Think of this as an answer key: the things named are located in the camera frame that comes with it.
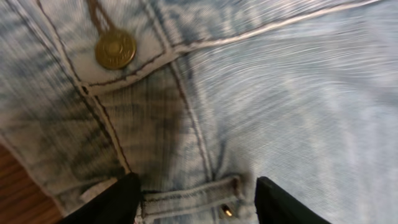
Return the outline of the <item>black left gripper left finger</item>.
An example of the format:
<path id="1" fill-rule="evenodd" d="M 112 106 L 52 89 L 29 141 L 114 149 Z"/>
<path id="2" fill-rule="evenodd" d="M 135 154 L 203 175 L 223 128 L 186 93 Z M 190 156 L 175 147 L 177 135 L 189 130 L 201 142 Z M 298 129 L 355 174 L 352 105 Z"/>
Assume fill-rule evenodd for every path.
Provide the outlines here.
<path id="1" fill-rule="evenodd" d="M 139 176 L 130 173 L 59 224 L 134 224 L 141 201 Z"/>

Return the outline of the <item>light blue denim shorts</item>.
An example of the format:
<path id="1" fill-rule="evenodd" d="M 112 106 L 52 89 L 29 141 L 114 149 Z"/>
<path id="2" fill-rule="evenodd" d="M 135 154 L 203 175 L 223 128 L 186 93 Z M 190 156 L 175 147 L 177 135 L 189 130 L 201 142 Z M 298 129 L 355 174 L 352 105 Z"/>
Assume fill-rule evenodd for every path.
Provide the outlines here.
<path id="1" fill-rule="evenodd" d="M 396 1 L 2 1 L 1 143 L 63 215 L 127 172 L 138 223 L 256 223 L 266 176 L 397 222 Z"/>

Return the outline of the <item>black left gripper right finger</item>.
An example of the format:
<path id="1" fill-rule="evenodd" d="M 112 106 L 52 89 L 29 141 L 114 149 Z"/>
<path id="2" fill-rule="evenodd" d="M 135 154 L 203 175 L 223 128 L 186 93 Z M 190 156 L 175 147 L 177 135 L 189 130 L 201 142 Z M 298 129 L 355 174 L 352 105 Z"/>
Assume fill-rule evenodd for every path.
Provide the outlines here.
<path id="1" fill-rule="evenodd" d="M 260 224 L 330 224 L 267 177 L 257 178 L 254 203 Z"/>

